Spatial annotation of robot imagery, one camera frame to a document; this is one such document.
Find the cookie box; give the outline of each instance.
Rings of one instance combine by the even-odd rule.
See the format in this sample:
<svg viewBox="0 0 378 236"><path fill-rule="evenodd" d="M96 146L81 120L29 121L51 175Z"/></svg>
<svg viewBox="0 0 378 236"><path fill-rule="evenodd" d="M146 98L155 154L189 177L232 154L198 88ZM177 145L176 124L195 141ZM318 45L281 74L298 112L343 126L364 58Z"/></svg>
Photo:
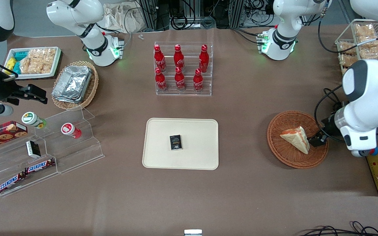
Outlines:
<svg viewBox="0 0 378 236"><path fill-rule="evenodd" d="M0 144L27 135L27 127L15 121L0 125Z"/></svg>

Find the round wicker basket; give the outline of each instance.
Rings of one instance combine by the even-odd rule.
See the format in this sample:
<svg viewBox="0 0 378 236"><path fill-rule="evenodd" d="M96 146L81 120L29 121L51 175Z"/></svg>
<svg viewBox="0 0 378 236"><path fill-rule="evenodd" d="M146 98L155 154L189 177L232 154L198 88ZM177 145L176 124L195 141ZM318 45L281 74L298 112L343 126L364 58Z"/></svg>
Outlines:
<svg viewBox="0 0 378 236"><path fill-rule="evenodd" d="M315 167L326 157L328 142L319 147L310 145L309 154L304 154L279 136L282 131L299 126L304 128L307 137L315 135L319 130L314 118L309 114L290 110L276 115L269 123L266 133L269 147L280 161L291 167L298 169Z"/></svg>
<svg viewBox="0 0 378 236"><path fill-rule="evenodd" d="M62 109L71 109L71 108L74 108L74 107L77 107L77 106L82 106L83 108L85 108L86 106L88 106L90 104L90 102L93 100L94 96L96 95L97 86L99 85L99 75L97 74L96 68L94 68L94 66L87 61L73 62L73 63L69 64L68 66L87 66L93 72L92 75L91 75L91 78L90 78L90 82L89 82L88 87L87 87L87 91L84 95L84 99L81 103L61 102L61 101L56 100L54 97L52 97L52 100L54 101L54 103L57 107L62 108ZM60 75L63 73L65 68L62 69L62 71L58 74L56 81L55 81L55 84L53 86L54 88L55 88L56 84L58 83Z"/></svg>

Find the red bottle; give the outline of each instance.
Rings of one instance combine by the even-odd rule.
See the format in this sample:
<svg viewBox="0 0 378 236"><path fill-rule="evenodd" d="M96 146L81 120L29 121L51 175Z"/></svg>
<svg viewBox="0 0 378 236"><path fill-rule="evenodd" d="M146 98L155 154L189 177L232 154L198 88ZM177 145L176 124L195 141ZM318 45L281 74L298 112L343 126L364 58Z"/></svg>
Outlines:
<svg viewBox="0 0 378 236"><path fill-rule="evenodd" d="M159 45L154 45L154 60L156 60L156 65L161 69L162 72L165 71L165 58L164 54L160 50Z"/></svg>
<svg viewBox="0 0 378 236"><path fill-rule="evenodd" d="M207 72L208 63L210 62L210 56L208 55L208 47L206 44L201 47L201 54L199 54L199 69L202 73Z"/></svg>
<svg viewBox="0 0 378 236"><path fill-rule="evenodd" d="M195 70L195 76L193 77L193 88L195 89L195 93L201 93L204 89L204 78L201 75L201 70Z"/></svg>
<svg viewBox="0 0 378 236"><path fill-rule="evenodd" d="M180 45L178 44L174 46L174 65L181 67L182 70L185 68L185 59L183 53L180 51Z"/></svg>
<svg viewBox="0 0 378 236"><path fill-rule="evenodd" d="M158 87L158 90L161 92L167 91L167 83L165 82L164 75L161 72L160 68L156 68L156 84Z"/></svg>
<svg viewBox="0 0 378 236"><path fill-rule="evenodd" d="M176 74L174 75L176 81L177 91L183 92L186 90L185 76L182 74L182 68L176 67Z"/></svg>

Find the white bag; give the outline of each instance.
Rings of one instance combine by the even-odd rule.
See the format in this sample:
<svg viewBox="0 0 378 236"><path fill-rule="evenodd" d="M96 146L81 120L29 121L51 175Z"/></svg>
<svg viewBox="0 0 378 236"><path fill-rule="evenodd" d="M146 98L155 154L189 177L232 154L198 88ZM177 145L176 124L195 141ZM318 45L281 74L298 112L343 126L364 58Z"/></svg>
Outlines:
<svg viewBox="0 0 378 236"><path fill-rule="evenodd" d="M142 9L135 2L105 3L105 26L110 30L118 30L124 33L138 32L145 28L142 19Z"/></svg>

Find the acrylic bottle rack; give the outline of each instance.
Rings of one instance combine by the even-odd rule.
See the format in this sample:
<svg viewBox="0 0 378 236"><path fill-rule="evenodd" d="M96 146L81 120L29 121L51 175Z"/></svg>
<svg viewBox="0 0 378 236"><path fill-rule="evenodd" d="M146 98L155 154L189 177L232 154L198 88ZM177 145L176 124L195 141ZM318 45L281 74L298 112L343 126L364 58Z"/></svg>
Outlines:
<svg viewBox="0 0 378 236"><path fill-rule="evenodd" d="M0 145L0 184L24 171L26 167L54 158L55 166L32 172L23 180L15 183L0 193L0 197L35 185L48 178L64 174L85 164L104 157L99 140L93 136L90 119L94 116L85 108L77 107L46 118L46 127L35 129L28 127L29 135ZM80 138L74 139L61 133L64 123L72 123L82 132ZM33 141L39 145L41 157L29 157L26 142Z"/></svg>
<svg viewBox="0 0 378 236"><path fill-rule="evenodd" d="M213 90L213 43L212 42L155 42L161 48L161 51L165 57L166 70L163 72L168 90L161 92L156 88L157 95L183 95L183 96L211 96ZM181 51L185 59L185 68L183 75L185 76L185 91L178 91L176 82L174 81L174 75L176 73L174 66L174 45L179 44ZM199 68L199 54L201 53L201 46L206 44L208 46L208 55L210 60L208 63L208 69L206 73L202 73L204 77L204 88L201 93L195 93L193 86L193 77L195 76L195 70Z"/></svg>

